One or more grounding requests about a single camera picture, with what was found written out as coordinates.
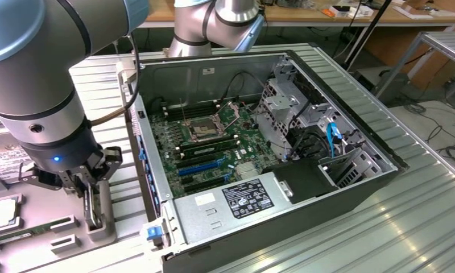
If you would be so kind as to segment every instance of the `wooden desk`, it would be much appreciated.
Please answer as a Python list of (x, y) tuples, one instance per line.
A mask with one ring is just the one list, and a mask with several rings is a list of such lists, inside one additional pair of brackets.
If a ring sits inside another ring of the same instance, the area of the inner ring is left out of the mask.
[[(151, 0), (151, 14), (147, 21), (140, 25), (143, 28), (151, 27), (174, 27), (174, 8), (175, 0)], [(355, 27), (366, 27), (370, 25), (373, 17), (362, 17), (354, 21)], [(279, 6), (266, 7), (266, 18), (269, 26), (274, 27), (343, 27), (351, 23), (350, 18), (330, 18), (319, 10), (290, 9)], [(393, 9), (393, 6), (386, 10), (385, 15), (379, 20), (379, 26), (454, 26), (455, 17), (435, 17), (433, 19), (413, 20)]]

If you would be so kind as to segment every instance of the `blue latch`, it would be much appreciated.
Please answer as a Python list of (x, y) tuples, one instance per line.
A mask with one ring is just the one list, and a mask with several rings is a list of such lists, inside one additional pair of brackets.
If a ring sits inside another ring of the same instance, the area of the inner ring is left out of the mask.
[(339, 132), (339, 129), (337, 128), (335, 122), (330, 122), (327, 124), (327, 141), (329, 141), (329, 146), (331, 147), (331, 157), (334, 157), (333, 137), (338, 137), (338, 139), (342, 139), (342, 134)]
[(152, 239), (160, 238), (162, 235), (163, 235), (162, 227), (160, 226), (150, 227), (147, 232), (148, 232), (147, 240), (152, 240)]
[(138, 158), (140, 160), (147, 160), (147, 154), (143, 148), (140, 149), (140, 154), (138, 155)]

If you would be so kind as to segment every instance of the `cable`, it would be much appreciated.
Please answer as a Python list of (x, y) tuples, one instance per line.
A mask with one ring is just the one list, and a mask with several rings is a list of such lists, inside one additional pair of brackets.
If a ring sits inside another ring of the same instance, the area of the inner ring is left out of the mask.
[(281, 147), (281, 148), (283, 148), (283, 149), (291, 150), (291, 148), (287, 148), (286, 146), (282, 146), (282, 145), (277, 144), (277, 143), (273, 142), (273, 141), (269, 141), (269, 142), (270, 142), (270, 144), (273, 144), (273, 145), (275, 145), (275, 146), (278, 146), (278, 147)]
[(385, 14), (385, 11), (386, 11), (387, 7), (390, 6), (390, 4), (391, 4), (391, 0), (385, 0), (377, 15), (374, 16), (374, 19), (371, 20), (370, 26), (367, 27), (365, 34), (361, 37), (361, 39), (358, 40), (359, 42), (357, 42), (357, 45), (354, 46), (354, 50), (346, 58), (346, 62), (341, 65), (343, 69), (347, 70), (347, 68), (351, 66), (354, 59), (357, 58), (359, 51), (362, 50), (362, 48), (365, 46), (365, 43), (366, 43), (366, 41), (367, 41), (373, 31), (374, 31), (374, 28), (378, 25), (379, 19), (381, 19), (382, 15)]
[(439, 110), (439, 111), (445, 111), (445, 112), (447, 112), (447, 113), (450, 113), (450, 114), (454, 114), (455, 115), (455, 112), (452, 112), (452, 111), (449, 111), (449, 110), (446, 110), (446, 109), (441, 109), (441, 108), (437, 108), (437, 107), (427, 107), (427, 109), (435, 109), (435, 110)]
[(147, 29), (147, 38), (146, 38), (146, 42), (143, 44), (143, 51), (148, 51), (148, 48), (152, 49), (152, 45), (151, 45), (151, 29)]
[[(411, 100), (410, 104), (409, 105), (405, 105), (403, 106), (405, 109), (414, 113), (414, 114), (418, 114), (421, 115), (422, 117), (427, 118), (429, 120), (431, 120), (437, 127), (431, 130), (430, 134), (429, 134), (429, 137), (427, 139), (425, 140), (426, 143), (430, 144), (430, 141), (439, 135), (441, 132), (445, 132), (447, 135), (450, 135), (454, 139), (455, 139), (455, 135), (453, 135), (445, 128), (443, 126), (438, 123), (438, 121), (433, 118), (430, 118), (429, 116), (423, 115), (423, 113), (426, 112), (427, 108), (418, 104), (415, 101)], [(453, 152), (455, 152), (455, 144), (454, 145), (450, 145), (445, 148), (441, 148), (441, 149), (437, 149), (435, 150), (438, 153), (441, 152), (446, 152), (447, 155), (442, 155), (443, 158), (449, 158), (449, 159), (453, 159), (455, 161), (455, 155), (453, 154)]]
[(261, 86), (263, 87), (263, 89), (265, 89), (265, 83), (262, 82), (262, 80), (261, 80), (251, 72), (239, 71), (239, 72), (234, 75), (234, 77), (231, 78), (231, 80), (230, 80), (230, 83), (228, 83), (228, 85), (227, 85), (227, 87), (226, 87), (226, 90), (224, 90), (224, 94), (223, 94), (223, 96), (220, 97), (219, 103), (222, 103), (222, 102), (224, 101), (226, 97), (228, 96), (231, 84), (233, 84), (233, 82), (235, 81), (235, 78), (237, 78), (239, 75), (242, 75), (242, 74), (250, 75), (250, 76), (258, 81), (259, 85), (261, 85)]
[(434, 76), (431, 77), (431, 80), (430, 80), (429, 83), (426, 84), (425, 90), (423, 90), (422, 94), (419, 95), (419, 97), (418, 97), (417, 99), (413, 99), (413, 98), (411, 98), (411, 100), (413, 100), (414, 102), (418, 102), (419, 99), (423, 98), (426, 92), (429, 91), (429, 86), (430, 86), (431, 82), (434, 81), (434, 78), (435, 78), (437, 74), (442, 71), (443, 67), (446, 67), (446, 65), (447, 65), (449, 62), (450, 62), (450, 59), (446, 61), (446, 63), (443, 64), (443, 66), (442, 66), (442, 67), (437, 70), (437, 72), (434, 73)]
[(321, 36), (321, 37), (326, 38), (326, 40), (329, 40), (330, 37), (334, 37), (334, 36), (337, 36), (337, 35), (341, 35), (341, 32), (338, 32), (338, 33), (334, 33), (334, 34), (326, 36), (326, 35), (319, 34), (319, 33), (317, 33), (317, 32), (314, 31), (314, 29), (317, 29), (317, 30), (319, 30), (319, 31), (326, 31), (326, 30), (329, 29), (329, 27), (327, 27), (325, 30), (321, 30), (321, 29), (318, 29), (318, 28), (315, 28), (315, 27), (307, 27), (307, 29), (309, 29), (309, 30), (311, 31), (311, 33), (314, 33), (317, 36)]
[(330, 27), (327, 27), (325, 30), (322, 30), (322, 29), (319, 29), (319, 28), (317, 28), (317, 27), (311, 27), (311, 28), (315, 29), (315, 30), (318, 30), (318, 31), (326, 31), (326, 30), (330, 29)]
[(339, 53), (333, 59), (337, 59), (337, 58), (347, 51), (347, 49), (349, 49), (349, 47), (351, 46), (351, 44), (353, 44), (354, 40), (357, 39), (357, 37), (358, 37), (358, 35), (355, 35), (355, 36), (353, 37), (351, 41), (350, 41), (350, 42), (347, 43), (347, 45), (346, 45), (346, 48), (341, 51), (341, 53)]
[[(359, 8), (362, 7), (362, 3), (363, 3), (363, 0), (359, 0), (357, 12), (354, 13), (354, 17), (353, 17), (353, 19), (351, 19), (351, 23), (349, 24), (347, 29), (350, 29), (350, 28), (353, 27), (353, 23), (354, 23), (354, 20), (357, 19), (358, 12), (359, 12)], [(334, 53), (333, 53), (333, 59), (334, 59), (334, 56), (335, 56), (337, 51), (338, 51), (338, 49), (339, 49), (341, 43), (342, 43), (342, 39), (339, 39), (339, 42), (338, 42), (338, 44), (337, 44), (337, 47), (335, 47), (335, 50), (334, 50)]]
[(303, 112), (306, 111), (306, 109), (310, 107), (310, 101), (307, 101), (301, 109), (301, 111), (297, 113), (297, 115), (294, 115), (294, 117), (291, 118), (290, 122), (289, 122), (289, 129), (291, 126), (291, 123), (295, 122), (295, 120), (298, 119), (298, 117), (303, 114)]
[(156, 100), (160, 100), (160, 102), (166, 102), (166, 98), (164, 96), (156, 96), (155, 98), (151, 99), (151, 101), (147, 102), (146, 104), (146, 110), (150, 111), (152, 106), (154, 106), (154, 103)]
[(413, 63), (414, 61), (419, 60), (419, 59), (421, 59), (426, 54), (429, 54), (431, 51), (434, 51), (433, 48), (430, 48), (430, 49), (429, 49), (422, 55), (419, 55), (415, 59), (407, 61), (407, 62), (405, 63), (405, 65), (407, 65), (407, 64)]
[(134, 94), (130, 98), (128, 103), (119, 109), (116, 109), (116, 111), (111, 112), (110, 114), (107, 114), (104, 117), (95, 119), (94, 121), (91, 121), (91, 126), (98, 126), (100, 124), (104, 124), (106, 122), (111, 121), (114, 118), (119, 117), (120, 115), (123, 115), (124, 113), (127, 113), (130, 107), (134, 105), (134, 102), (136, 100), (138, 97), (138, 93), (140, 92), (140, 54), (138, 53), (138, 46), (136, 46), (136, 42), (135, 42), (135, 36), (134, 33), (131, 33), (128, 35), (128, 39), (131, 42), (131, 45), (134, 47), (134, 54), (135, 54), (135, 62), (136, 62), (136, 86), (135, 86), (135, 90), (134, 90)]
[(314, 132), (309, 132), (309, 130), (306, 130), (306, 131), (303, 132), (301, 138), (299, 138), (299, 139), (297, 140), (297, 142), (295, 142), (294, 148), (291, 149), (291, 152), (290, 152), (290, 154), (289, 154), (289, 156), (287, 156), (287, 160), (290, 160), (290, 159), (293, 158), (294, 153), (295, 153), (295, 151), (297, 151), (297, 149), (298, 149), (298, 146), (301, 146), (302, 141), (303, 141), (306, 135), (311, 135), (311, 136), (314, 136), (314, 137), (318, 139), (318, 141), (322, 143), (322, 146), (325, 147), (325, 150), (326, 150), (327, 154), (330, 155), (330, 150), (329, 150), (329, 145), (327, 145), (326, 140), (321, 137), (321, 135), (318, 135), (318, 134), (314, 133)]

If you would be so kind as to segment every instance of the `metal table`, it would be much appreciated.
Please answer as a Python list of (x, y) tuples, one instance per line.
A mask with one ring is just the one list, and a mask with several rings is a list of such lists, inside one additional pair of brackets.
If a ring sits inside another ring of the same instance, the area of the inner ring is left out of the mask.
[[(357, 209), (223, 266), (222, 272), (455, 272), (455, 169), (398, 121), (327, 54), (306, 44), (270, 45), (253, 51), (294, 50), (410, 165), (405, 175)], [(216, 49), (214, 54), (227, 53)], [(159, 59), (163, 54), (142, 54)], [(92, 57), (72, 70), (90, 118), (118, 107), (115, 63), (130, 55)], [(126, 149), (123, 119), (96, 128), (103, 143)], [(119, 242), (36, 272), (155, 272), (138, 235), (146, 221), (131, 156), (111, 180)]]
[[(441, 32), (441, 31), (421, 32), (415, 40), (413, 41), (409, 47), (409, 50), (406, 51), (401, 61), (393, 68), (389, 78), (386, 79), (385, 82), (379, 84), (379, 86), (377, 86), (377, 88), (379, 88), (379, 90), (377, 91), (377, 97), (381, 97), (383, 92), (390, 92), (390, 90), (386, 90), (387, 86), (390, 85), (391, 81), (395, 79), (397, 74), (399, 73), (399, 71), (402, 70), (405, 66), (405, 63), (407, 62), (410, 57), (414, 55), (417, 49), (419, 48), (422, 44), (427, 44), (430, 48), (434, 50), (430, 53), (427, 53), (418, 61), (415, 67), (411, 69), (409, 73), (410, 78), (417, 74), (419, 68), (423, 66), (425, 62), (435, 53), (435, 51), (439, 51), (443, 55), (446, 55), (455, 62), (455, 32)], [(455, 85), (453, 86), (453, 89), (449, 91), (449, 96), (452, 96), (454, 92), (455, 92)]]

